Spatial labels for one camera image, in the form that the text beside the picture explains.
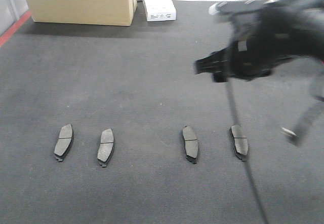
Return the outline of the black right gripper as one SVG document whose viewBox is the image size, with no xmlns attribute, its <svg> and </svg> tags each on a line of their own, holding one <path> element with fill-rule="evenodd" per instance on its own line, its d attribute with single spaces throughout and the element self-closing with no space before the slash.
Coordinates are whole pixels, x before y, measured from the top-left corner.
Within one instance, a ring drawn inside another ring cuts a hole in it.
<svg viewBox="0 0 324 224">
<path fill-rule="evenodd" d="M 210 73 L 218 83 L 228 78 L 252 80 L 300 56 L 294 29 L 300 10 L 295 7 L 215 3 L 209 14 L 230 22 L 233 35 L 227 47 L 194 62 L 196 74 Z"/>
</svg>

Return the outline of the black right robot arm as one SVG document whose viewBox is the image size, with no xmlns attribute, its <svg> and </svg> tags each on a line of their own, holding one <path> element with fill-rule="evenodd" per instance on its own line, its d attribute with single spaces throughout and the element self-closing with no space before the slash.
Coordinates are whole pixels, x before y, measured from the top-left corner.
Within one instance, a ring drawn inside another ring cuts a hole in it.
<svg viewBox="0 0 324 224">
<path fill-rule="evenodd" d="M 210 14 L 233 26 L 229 45 L 195 62 L 215 82 L 253 80 L 298 57 L 323 60 L 323 0 L 214 4 Z"/>
</svg>

